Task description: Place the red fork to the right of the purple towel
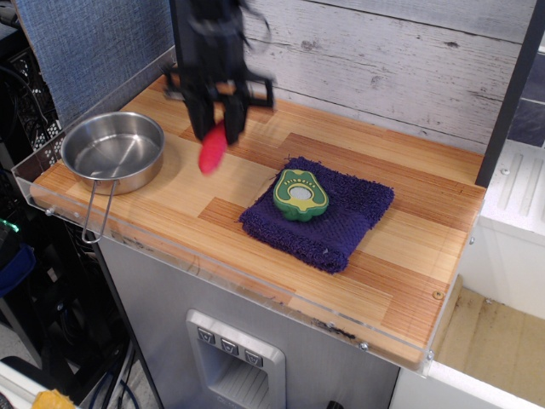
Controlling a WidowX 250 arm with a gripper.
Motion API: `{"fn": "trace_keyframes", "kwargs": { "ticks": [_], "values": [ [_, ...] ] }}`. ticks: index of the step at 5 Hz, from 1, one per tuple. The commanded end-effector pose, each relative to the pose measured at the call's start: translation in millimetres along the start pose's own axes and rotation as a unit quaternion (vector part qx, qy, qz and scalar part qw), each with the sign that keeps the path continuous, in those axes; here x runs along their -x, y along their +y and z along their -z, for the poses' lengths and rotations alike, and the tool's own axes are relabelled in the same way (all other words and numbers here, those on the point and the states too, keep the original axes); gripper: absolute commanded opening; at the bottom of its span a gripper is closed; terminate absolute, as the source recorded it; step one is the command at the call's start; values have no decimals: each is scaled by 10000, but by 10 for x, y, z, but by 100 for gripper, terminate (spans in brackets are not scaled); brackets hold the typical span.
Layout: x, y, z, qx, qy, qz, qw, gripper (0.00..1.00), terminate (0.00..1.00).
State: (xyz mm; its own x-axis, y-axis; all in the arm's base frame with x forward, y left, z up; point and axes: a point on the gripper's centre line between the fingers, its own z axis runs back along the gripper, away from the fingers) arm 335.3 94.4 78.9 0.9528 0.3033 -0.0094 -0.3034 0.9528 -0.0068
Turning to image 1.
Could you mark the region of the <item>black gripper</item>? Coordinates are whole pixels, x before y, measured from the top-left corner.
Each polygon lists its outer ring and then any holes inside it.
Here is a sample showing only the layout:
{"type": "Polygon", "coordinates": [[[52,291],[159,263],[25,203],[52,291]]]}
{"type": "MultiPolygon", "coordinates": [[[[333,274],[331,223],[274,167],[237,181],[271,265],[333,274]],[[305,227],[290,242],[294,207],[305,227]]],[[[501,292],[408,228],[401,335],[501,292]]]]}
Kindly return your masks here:
{"type": "MultiPolygon", "coordinates": [[[[202,36],[204,43],[208,91],[208,97],[189,95],[186,98],[193,132],[202,141],[215,127],[215,107],[212,100],[218,101],[223,96],[216,85],[231,83],[238,93],[226,96],[223,105],[227,144],[233,145],[244,131],[248,103],[258,107],[273,106],[273,79],[252,72],[247,67],[244,60],[247,39],[242,26],[198,25],[193,28],[202,36]]],[[[172,66],[163,71],[167,78],[166,95],[182,101],[184,97],[177,68],[178,66],[172,66]]]]}

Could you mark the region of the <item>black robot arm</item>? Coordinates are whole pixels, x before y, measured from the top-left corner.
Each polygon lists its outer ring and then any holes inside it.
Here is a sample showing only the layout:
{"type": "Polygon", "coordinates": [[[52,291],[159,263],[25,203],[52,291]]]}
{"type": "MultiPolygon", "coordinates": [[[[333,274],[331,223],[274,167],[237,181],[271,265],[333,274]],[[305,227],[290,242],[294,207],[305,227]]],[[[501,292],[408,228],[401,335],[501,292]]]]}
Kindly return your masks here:
{"type": "Polygon", "coordinates": [[[271,37],[266,17],[245,1],[171,1],[179,85],[193,132],[202,141],[215,126],[214,104],[225,108],[227,143],[238,142],[250,106],[272,107],[273,78],[252,72],[244,49],[244,13],[261,21],[271,37]]]}

